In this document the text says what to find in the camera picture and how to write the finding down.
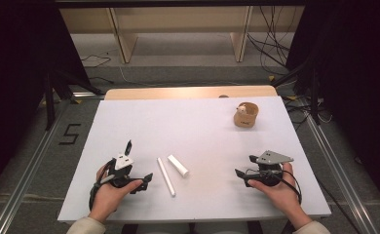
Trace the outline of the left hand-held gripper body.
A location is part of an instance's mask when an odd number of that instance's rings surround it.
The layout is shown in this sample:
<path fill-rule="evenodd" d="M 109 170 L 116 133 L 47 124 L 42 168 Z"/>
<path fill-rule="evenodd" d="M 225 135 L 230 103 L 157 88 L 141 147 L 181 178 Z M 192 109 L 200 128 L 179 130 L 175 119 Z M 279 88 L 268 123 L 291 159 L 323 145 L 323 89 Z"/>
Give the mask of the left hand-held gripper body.
<path fill-rule="evenodd" d="M 133 168 L 133 159 L 121 154 L 110 161 L 108 175 L 110 184 L 116 188 L 122 188 L 133 181 L 130 172 Z"/>

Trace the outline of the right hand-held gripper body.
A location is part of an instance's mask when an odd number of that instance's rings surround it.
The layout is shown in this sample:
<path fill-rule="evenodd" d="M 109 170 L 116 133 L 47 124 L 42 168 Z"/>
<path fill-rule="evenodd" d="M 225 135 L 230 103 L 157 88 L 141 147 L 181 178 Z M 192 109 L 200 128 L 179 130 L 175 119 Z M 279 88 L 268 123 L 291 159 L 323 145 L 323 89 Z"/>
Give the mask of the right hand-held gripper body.
<path fill-rule="evenodd" d="M 257 157 L 258 181 L 267 186 L 275 186 L 282 180 L 282 163 L 294 161 L 292 157 L 271 150 L 266 150 L 262 155 Z"/>

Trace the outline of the long thin white pen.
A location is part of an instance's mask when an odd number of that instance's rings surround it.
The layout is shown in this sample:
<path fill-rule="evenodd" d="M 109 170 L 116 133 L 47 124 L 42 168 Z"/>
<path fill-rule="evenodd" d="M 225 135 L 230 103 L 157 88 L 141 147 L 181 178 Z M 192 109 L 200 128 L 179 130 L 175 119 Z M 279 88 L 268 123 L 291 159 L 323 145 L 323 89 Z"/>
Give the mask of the long thin white pen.
<path fill-rule="evenodd" d="M 168 175 L 168 173 L 166 171 L 166 168 L 164 166 L 164 163 L 163 163 L 162 159 L 161 158 L 157 158 L 157 163 L 158 163 L 158 166 L 159 166 L 159 168 L 161 170 L 161 173 L 163 175 L 164 181 L 165 181 L 165 183 L 167 185 L 167 188 L 169 190 L 170 195 L 172 197 L 175 197 L 176 196 L 175 190 L 174 190 L 174 188 L 172 186 L 170 177 L 169 177 L 169 175 Z"/>

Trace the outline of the short thick white pen cap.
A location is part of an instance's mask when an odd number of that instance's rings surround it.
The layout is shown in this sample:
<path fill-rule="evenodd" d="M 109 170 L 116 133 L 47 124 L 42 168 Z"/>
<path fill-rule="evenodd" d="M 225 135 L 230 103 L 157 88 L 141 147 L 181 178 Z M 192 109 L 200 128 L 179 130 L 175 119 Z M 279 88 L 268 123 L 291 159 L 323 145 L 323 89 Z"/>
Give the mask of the short thick white pen cap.
<path fill-rule="evenodd" d="M 170 155 L 168 157 L 168 160 L 171 162 L 171 164 L 175 167 L 175 169 L 180 173 L 182 177 L 187 177 L 189 175 L 188 169 L 180 163 L 179 160 L 177 160 L 173 155 Z"/>

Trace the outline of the wooden pen holder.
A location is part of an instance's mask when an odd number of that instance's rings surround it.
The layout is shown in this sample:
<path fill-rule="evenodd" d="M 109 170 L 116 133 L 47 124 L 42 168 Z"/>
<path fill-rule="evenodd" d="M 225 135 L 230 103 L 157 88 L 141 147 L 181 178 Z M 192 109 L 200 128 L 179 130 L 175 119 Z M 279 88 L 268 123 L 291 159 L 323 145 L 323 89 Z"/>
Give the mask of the wooden pen holder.
<path fill-rule="evenodd" d="M 247 107 L 246 114 L 240 114 L 237 112 L 234 114 L 234 124 L 241 128 L 252 128 L 255 125 L 256 117 L 259 113 L 259 107 L 252 102 L 242 102 L 239 105 L 244 104 Z"/>

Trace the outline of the person's right hand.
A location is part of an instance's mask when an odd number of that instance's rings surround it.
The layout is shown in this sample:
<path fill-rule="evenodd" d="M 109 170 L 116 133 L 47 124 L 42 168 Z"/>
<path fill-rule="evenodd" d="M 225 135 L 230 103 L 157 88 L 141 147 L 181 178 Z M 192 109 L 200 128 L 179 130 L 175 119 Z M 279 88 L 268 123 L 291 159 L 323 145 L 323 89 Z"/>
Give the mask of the person's right hand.
<path fill-rule="evenodd" d="M 298 195 L 290 188 L 295 186 L 293 178 L 293 169 L 290 163 L 283 163 L 283 179 L 285 183 L 280 182 L 275 186 L 267 186 L 260 181 L 250 179 L 247 183 L 263 192 L 271 203 L 280 210 L 290 221 L 295 231 L 312 222 L 312 219 L 303 211 L 299 204 Z"/>

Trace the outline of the person's left hand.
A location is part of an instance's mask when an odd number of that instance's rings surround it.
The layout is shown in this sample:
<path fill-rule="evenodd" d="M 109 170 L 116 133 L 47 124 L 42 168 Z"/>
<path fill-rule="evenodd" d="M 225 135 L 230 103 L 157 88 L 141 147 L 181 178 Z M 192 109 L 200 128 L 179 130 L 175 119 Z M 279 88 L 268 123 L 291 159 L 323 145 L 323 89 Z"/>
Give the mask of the person's left hand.
<path fill-rule="evenodd" d="M 137 179 L 122 188 L 113 187 L 108 183 L 101 185 L 95 194 L 93 207 L 88 217 L 104 223 L 118 209 L 124 197 L 137 189 L 141 183 L 142 180 Z"/>

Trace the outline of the white foam board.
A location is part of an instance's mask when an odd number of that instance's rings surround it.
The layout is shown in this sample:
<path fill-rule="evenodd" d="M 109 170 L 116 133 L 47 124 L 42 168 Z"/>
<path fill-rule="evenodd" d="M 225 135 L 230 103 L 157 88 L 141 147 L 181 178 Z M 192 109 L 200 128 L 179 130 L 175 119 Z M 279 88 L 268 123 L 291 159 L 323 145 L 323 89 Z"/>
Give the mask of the white foam board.
<path fill-rule="evenodd" d="M 233 118 L 239 97 L 104 100 L 97 109 L 79 164 L 58 216 L 72 222 L 89 211 L 96 171 L 132 141 L 133 177 L 152 174 L 147 190 L 127 196 L 111 220 L 125 223 L 230 221 L 281 217 L 261 192 L 245 186 L 235 170 L 253 168 L 249 155 L 266 150 L 292 157 L 302 207 L 313 217 L 330 208 L 280 97 L 255 97 L 255 125 L 239 128 Z M 168 160 L 173 155 L 187 177 Z M 157 163 L 161 158 L 176 196 Z"/>

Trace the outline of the light wooden table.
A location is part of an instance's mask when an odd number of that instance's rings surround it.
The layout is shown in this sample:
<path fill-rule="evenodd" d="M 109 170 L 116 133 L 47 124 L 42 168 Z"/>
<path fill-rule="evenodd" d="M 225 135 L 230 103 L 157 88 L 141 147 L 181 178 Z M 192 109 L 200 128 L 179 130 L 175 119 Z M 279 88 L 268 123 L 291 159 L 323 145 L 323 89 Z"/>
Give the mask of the light wooden table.
<path fill-rule="evenodd" d="M 276 97 L 272 86 L 217 86 L 217 87 L 178 87 L 178 88 L 137 88 L 112 89 L 105 100 L 126 99 L 172 99 L 172 98 L 249 98 Z"/>

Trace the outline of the black metal stand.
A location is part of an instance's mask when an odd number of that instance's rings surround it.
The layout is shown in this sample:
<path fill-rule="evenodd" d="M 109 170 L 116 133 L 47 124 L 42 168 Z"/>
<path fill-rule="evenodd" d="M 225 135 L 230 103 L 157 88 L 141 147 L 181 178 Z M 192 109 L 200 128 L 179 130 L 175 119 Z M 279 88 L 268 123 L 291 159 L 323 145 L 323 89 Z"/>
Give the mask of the black metal stand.
<path fill-rule="evenodd" d="M 272 81 L 271 85 L 274 88 L 278 88 L 293 78 L 296 79 L 296 83 L 293 87 L 294 92 L 297 95 L 310 95 L 310 114 L 318 125 L 320 123 L 318 116 L 319 74 L 315 62 L 311 58 L 306 58 L 303 63 L 289 71 L 288 74 L 276 81 Z"/>
<path fill-rule="evenodd" d="M 44 77 L 44 94 L 47 109 L 47 126 L 48 131 L 56 121 L 54 93 L 57 93 L 60 99 L 72 99 L 74 93 L 69 85 L 75 84 L 94 95 L 102 96 L 103 91 L 92 86 L 89 78 L 82 80 L 64 70 L 52 70 Z"/>

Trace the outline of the black curtain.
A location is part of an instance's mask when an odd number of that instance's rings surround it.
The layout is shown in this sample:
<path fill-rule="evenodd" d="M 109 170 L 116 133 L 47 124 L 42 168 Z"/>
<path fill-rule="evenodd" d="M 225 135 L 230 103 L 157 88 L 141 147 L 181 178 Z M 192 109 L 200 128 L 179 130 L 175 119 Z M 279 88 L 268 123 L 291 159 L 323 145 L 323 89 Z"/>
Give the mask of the black curtain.
<path fill-rule="evenodd" d="M 380 191 L 380 0 L 305 0 L 287 66 L 318 43 L 320 94 Z"/>
<path fill-rule="evenodd" d="M 0 0 L 0 175 L 44 93 L 89 84 L 56 0 Z"/>

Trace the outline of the aluminium floor rail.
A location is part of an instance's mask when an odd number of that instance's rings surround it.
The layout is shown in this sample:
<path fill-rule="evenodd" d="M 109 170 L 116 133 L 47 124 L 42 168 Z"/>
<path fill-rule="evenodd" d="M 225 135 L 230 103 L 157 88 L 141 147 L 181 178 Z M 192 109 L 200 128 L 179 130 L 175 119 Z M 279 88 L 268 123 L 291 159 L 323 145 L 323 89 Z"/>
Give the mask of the aluminium floor rail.
<path fill-rule="evenodd" d="M 57 220 L 75 173 L 100 98 L 78 95 L 56 103 L 56 121 L 47 131 L 40 105 L 16 155 L 0 175 L 0 234 L 56 234 Z"/>
<path fill-rule="evenodd" d="M 307 117 L 306 122 L 323 152 L 323 157 L 325 158 L 344 198 L 348 203 L 348 206 L 360 228 L 361 234 L 378 234 L 378 229 L 375 227 L 368 209 L 365 207 L 361 197 L 358 195 L 356 189 L 349 180 L 346 171 L 337 159 L 336 154 L 333 151 L 322 128 L 313 120 L 312 117 Z"/>

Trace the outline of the light wooden desk frame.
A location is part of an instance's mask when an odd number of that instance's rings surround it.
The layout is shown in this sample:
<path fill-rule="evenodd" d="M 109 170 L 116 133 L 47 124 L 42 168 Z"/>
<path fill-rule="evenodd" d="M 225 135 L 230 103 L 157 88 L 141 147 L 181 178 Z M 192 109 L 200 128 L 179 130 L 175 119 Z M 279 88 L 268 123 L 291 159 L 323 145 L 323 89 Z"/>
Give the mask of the light wooden desk frame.
<path fill-rule="evenodd" d="M 294 32 L 303 6 L 78 8 L 60 11 L 68 31 L 111 33 L 122 63 L 128 63 L 139 33 L 227 32 L 237 62 L 244 59 L 247 35 Z"/>

